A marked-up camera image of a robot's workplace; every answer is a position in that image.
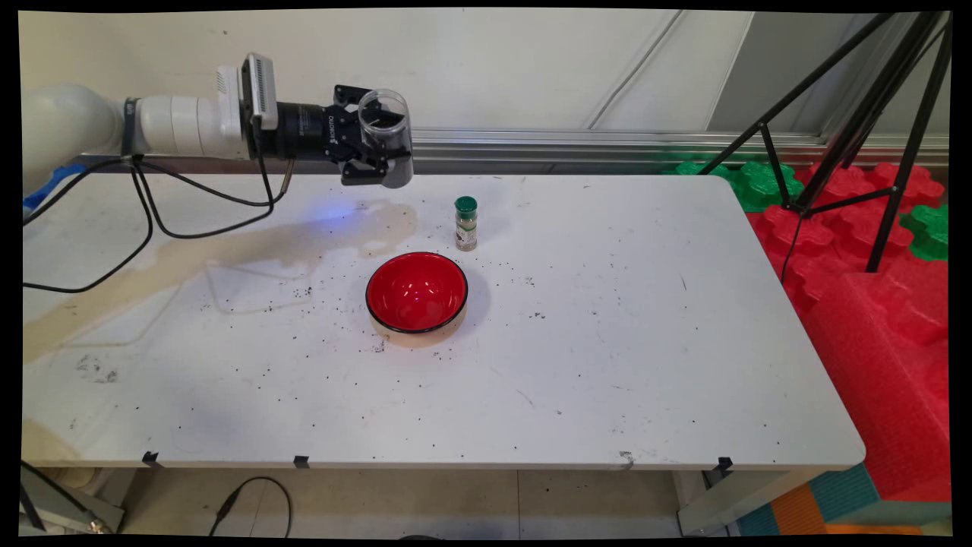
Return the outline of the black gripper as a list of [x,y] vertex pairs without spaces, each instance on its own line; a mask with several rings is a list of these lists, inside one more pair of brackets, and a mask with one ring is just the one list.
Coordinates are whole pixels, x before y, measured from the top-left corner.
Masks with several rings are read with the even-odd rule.
[[392,128],[396,112],[381,98],[365,96],[372,90],[336,86],[336,105],[278,103],[277,127],[273,131],[275,155],[282,160],[329,160],[338,163],[343,186],[384,185],[391,173],[391,153],[380,147],[348,144],[347,121],[351,114],[343,107],[358,107],[361,123],[372,128]]

